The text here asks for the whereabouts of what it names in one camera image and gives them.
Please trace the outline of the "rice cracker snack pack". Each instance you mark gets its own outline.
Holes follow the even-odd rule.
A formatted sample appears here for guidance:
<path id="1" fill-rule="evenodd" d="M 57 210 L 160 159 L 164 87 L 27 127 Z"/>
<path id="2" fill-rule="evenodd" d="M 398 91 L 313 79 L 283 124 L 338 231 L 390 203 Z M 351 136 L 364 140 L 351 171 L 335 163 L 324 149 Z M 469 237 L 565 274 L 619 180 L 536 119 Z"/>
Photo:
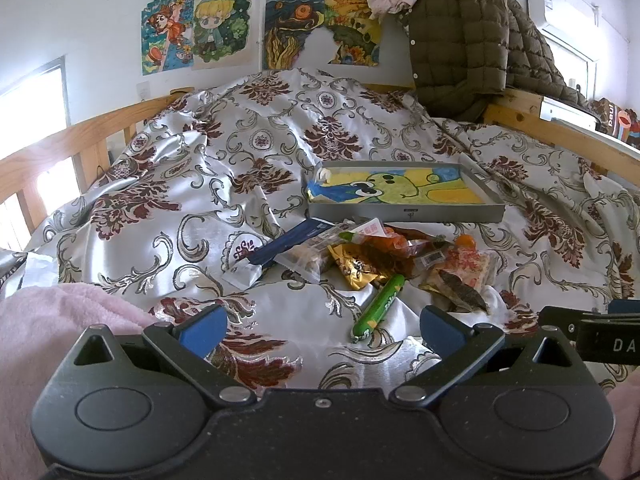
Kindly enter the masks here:
<path id="1" fill-rule="evenodd" d="M 489 285 L 495 277 L 497 257 L 490 252 L 478 252 L 468 248 L 453 247 L 446 253 L 446 258 L 434 264 L 427 271 L 426 278 L 419 285 L 423 290 L 443 292 L 445 284 L 439 276 L 440 271 L 460 278 L 463 284 L 480 292 L 485 285 Z"/>

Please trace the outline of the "green sausage snack stick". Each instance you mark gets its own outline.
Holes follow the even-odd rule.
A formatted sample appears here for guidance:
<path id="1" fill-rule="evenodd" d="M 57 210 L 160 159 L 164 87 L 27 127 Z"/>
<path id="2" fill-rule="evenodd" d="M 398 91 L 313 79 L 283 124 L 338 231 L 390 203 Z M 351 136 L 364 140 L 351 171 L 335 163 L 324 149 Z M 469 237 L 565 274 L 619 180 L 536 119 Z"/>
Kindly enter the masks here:
<path id="1" fill-rule="evenodd" d="M 378 291 L 352 326 L 350 336 L 352 336 L 353 342 L 363 341 L 372 335 L 372 332 L 380 324 L 390 305 L 404 287 L 405 282 L 406 279 L 403 275 L 395 274 Z"/>

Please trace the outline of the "orange dried fruit bag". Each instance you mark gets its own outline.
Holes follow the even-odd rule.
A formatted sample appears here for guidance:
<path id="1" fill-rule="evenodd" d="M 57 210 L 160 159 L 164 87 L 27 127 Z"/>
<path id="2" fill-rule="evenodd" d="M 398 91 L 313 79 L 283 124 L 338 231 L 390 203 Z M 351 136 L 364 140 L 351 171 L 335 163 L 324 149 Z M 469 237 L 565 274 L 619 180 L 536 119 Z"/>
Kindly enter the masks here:
<path id="1" fill-rule="evenodd" d="M 417 278 L 445 260 L 442 243 L 434 236 L 389 226 L 385 233 L 385 236 L 368 235 L 361 242 L 379 269 L 405 278 Z"/>

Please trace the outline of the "gold foil snack bag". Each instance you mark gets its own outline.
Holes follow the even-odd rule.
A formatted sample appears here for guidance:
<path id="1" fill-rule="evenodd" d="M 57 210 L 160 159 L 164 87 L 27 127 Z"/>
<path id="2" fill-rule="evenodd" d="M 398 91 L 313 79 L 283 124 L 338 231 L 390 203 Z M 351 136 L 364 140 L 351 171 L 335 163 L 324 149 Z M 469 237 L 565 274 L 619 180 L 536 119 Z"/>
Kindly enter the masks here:
<path id="1" fill-rule="evenodd" d="M 388 273 L 360 245 L 332 245 L 329 253 L 352 289 L 361 290 L 374 282 L 385 283 L 388 280 Z"/>

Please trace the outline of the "clear nut bar package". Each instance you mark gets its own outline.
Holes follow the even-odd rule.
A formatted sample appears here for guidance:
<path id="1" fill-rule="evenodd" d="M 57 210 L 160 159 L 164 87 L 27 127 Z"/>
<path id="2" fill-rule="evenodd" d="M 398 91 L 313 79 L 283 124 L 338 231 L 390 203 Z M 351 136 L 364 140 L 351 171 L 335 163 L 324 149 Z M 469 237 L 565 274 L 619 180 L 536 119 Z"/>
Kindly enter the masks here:
<path id="1" fill-rule="evenodd" d="M 340 237 L 343 232 L 342 228 L 337 228 L 311 237 L 277 255 L 274 261 L 286 270 L 297 273 L 306 282 L 318 284 L 322 273 L 326 272 L 333 262 L 329 248 L 343 240 Z"/>

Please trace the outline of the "navy blue snack packet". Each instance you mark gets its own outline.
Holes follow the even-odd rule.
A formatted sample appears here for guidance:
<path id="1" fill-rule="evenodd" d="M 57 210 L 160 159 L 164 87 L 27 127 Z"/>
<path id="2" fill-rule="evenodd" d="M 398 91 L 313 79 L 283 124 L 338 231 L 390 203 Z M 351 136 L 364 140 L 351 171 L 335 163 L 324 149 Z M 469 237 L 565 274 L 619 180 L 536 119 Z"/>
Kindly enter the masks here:
<path id="1" fill-rule="evenodd" d="M 311 238 L 326 232 L 332 228 L 333 223 L 321 219 L 309 218 L 300 222 L 294 228 L 286 231 L 284 234 L 250 252 L 246 258 L 249 263 L 254 266 L 270 266 L 277 255 L 287 252 L 292 247 L 306 242 Z"/>

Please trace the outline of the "clear dark snack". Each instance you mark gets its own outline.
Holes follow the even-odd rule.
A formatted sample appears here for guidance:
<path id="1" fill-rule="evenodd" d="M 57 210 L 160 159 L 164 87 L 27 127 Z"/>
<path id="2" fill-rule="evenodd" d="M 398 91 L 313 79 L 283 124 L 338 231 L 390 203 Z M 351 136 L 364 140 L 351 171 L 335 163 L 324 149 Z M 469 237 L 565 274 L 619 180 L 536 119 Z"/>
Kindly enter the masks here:
<path id="1" fill-rule="evenodd" d="M 465 284 L 456 274 L 439 270 L 437 276 L 438 292 L 447 297 L 458 309 L 465 312 L 488 312 L 486 301 L 480 293 L 474 287 Z"/>

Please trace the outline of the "orange tangerine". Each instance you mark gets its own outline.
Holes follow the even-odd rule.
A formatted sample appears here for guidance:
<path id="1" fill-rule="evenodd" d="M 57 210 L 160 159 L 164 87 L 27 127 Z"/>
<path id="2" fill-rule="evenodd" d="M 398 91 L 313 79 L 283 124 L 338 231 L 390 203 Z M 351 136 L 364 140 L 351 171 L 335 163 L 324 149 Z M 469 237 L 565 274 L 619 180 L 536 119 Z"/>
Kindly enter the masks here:
<path id="1" fill-rule="evenodd" d="M 474 237 L 472 237 L 472 235 L 470 234 L 459 235 L 456 238 L 456 245 L 464 249 L 469 249 L 469 250 L 476 249 L 476 243 L 475 243 Z"/>

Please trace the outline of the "white green snack bag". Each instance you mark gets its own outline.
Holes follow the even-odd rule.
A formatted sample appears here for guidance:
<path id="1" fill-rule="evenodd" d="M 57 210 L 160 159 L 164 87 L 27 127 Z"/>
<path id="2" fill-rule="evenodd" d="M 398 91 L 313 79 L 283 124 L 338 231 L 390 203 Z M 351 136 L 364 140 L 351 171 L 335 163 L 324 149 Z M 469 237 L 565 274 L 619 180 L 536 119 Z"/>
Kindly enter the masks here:
<path id="1" fill-rule="evenodd" d="M 378 218 L 368 220 L 356 228 L 338 234 L 338 238 L 342 242 L 354 244 L 362 244 L 369 238 L 385 238 L 386 236 L 385 226 Z"/>

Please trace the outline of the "colourful box on shelf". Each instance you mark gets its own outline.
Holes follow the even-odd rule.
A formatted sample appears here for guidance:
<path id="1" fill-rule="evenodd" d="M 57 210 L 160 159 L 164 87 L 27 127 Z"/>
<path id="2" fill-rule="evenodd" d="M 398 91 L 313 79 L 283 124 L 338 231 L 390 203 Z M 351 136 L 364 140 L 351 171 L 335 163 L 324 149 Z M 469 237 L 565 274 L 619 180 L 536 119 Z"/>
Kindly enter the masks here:
<path id="1" fill-rule="evenodd" d="M 634 110 L 620 107 L 605 98 L 591 101 L 589 109 L 597 117 L 597 132 L 612 136 L 634 148 L 640 146 L 639 117 Z"/>

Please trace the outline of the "olive puffer jacket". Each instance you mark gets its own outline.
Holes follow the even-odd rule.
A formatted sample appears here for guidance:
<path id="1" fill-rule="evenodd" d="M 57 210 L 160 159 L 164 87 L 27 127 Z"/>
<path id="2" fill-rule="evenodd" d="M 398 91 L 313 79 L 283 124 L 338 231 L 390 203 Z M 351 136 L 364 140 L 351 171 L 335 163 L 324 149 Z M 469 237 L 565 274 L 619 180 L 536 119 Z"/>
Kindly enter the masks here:
<path id="1" fill-rule="evenodd" d="M 508 89 L 587 108 L 518 0 L 416 0 L 406 24 L 416 97 L 434 117 L 474 122 Z"/>

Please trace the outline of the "blond boy poster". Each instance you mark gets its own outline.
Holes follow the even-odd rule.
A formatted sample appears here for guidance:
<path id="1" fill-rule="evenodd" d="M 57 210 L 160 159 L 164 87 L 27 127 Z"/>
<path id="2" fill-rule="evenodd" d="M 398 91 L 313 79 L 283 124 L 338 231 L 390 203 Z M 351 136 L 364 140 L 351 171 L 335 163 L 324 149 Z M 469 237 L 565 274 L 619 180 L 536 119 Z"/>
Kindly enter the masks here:
<path id="1" fill-rule="evenodd" d="M 250 64 L 256 56 L 256 26 L 252 0 L 195 0 L 194 70 Z"/>

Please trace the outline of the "anime girl poster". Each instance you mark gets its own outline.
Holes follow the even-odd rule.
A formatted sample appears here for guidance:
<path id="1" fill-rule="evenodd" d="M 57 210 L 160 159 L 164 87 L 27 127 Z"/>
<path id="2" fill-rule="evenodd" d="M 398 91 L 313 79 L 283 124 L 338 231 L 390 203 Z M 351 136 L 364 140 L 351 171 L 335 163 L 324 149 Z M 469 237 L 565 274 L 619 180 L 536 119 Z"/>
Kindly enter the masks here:
<path id="1" fill-rule="evenodd" d="M 141 69 L 148 76 L 193 64 L 194 0 L 153 0 L 141 11 Z"/>

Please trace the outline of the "yellow green torn poster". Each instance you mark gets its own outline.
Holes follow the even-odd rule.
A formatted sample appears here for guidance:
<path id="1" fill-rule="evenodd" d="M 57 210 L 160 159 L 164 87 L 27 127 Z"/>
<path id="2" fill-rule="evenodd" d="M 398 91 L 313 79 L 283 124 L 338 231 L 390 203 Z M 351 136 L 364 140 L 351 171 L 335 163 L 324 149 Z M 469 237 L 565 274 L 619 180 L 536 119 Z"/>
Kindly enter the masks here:
<path id="1" fill-rule="evenodd" d="M 330 64 L 378 66 L 382 26 L 371 20 L 367 0 L 324 0 L 324 24 L 336 51 Z"/>

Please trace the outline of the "wooden bed frame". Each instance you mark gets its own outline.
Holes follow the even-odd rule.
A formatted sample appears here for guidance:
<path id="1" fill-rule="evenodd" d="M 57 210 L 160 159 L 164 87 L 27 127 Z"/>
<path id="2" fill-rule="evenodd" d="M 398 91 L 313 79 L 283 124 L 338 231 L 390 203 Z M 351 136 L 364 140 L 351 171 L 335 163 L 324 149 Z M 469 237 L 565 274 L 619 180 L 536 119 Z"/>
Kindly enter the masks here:
<path id="1" fill-rule="evenodd" d="M 127 142 L 131 141 L 140 122 L 147 122 L 192 91 L 191 87 L 172 89 L 167 96 L 78 122 L 2 159 L 2 200 L 15 196 L 27 229 L 35 232 L 47 217 L 46 207 L 37 190 L 40 174 L 69 158 L 73 161 L 78 188 L 86 192 L 110 166 L 106 148 L 109 136 L 121 133 Z"/>

